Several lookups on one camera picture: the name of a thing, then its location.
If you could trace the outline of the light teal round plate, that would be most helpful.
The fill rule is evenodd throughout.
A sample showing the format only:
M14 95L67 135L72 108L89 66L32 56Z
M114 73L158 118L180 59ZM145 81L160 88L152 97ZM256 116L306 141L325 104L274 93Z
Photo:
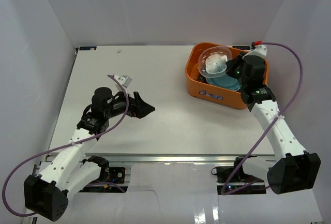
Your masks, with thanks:
M240 84L238 80L227 75L223 75L221 77L215 77L215 78L206 78L206 82L210 85L228 89L231 91L240 90Z

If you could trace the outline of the clear glass bowl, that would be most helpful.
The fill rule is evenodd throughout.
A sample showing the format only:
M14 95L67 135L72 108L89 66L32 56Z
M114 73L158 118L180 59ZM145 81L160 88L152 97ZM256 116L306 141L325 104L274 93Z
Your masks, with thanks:
M231 59L232 53L226 46L206 49L199 56L199 73L205 78L221 77L226 74L227 62Z

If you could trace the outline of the black floral square plate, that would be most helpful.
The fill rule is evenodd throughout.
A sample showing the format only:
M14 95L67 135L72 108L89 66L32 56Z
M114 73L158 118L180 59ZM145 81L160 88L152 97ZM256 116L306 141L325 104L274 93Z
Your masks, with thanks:
M197 82L201 82L201 83L207 84L206 77L204 77L201 74L199 74L198 77L197 77Z

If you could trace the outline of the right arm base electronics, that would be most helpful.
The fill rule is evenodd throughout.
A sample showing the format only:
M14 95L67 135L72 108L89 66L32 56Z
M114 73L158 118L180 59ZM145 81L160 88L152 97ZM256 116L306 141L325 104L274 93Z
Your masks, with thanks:
M216 177L217 192L219 196L221 195L223 186L229 175L232 173L233 169L233 166L217 166L211 169L211 174ZM243 190L232 193L232 195L263 195L267 193L267 186L265 185L263 180L257 179L252 176L249 176L245 179L240 179L237 175L235 175L230 180L224 192L233 192L237 188L243 187L253 181L256 182Z

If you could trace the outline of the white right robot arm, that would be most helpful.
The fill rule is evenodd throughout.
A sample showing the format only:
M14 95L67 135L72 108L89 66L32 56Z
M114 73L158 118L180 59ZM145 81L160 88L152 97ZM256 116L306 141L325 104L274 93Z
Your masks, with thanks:
M239 81L240 95L264 130L276 162L263 160L249 151L234 162L233 175L245 182L251 177L266 182L275 194L311 189L321 160L296 139L278 108L271 89L264 83L266 61L256 55L238 55L227 62L226 74Z

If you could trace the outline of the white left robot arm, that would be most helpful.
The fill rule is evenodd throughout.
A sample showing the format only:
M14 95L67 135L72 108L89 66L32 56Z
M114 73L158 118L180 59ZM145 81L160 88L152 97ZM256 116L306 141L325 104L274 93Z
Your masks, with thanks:
M24 199L27 209L50 221L59 220L69 200L87 184L104 182L109 177L109 162L99 156L85 159L86 152L109 127L109 120L121 114L144 118L154 112L138 92L126 97L116 95L107 87L94 91L92 103L86 107L70 140L52 162L38 175L30 175L24 182Z

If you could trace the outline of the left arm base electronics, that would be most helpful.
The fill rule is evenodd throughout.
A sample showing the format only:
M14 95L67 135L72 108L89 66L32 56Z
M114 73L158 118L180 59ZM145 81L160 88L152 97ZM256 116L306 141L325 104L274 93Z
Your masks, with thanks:
M108 177L101 181L92 181L80 192L84 193L125 193L128 188L125 167L109 167Z

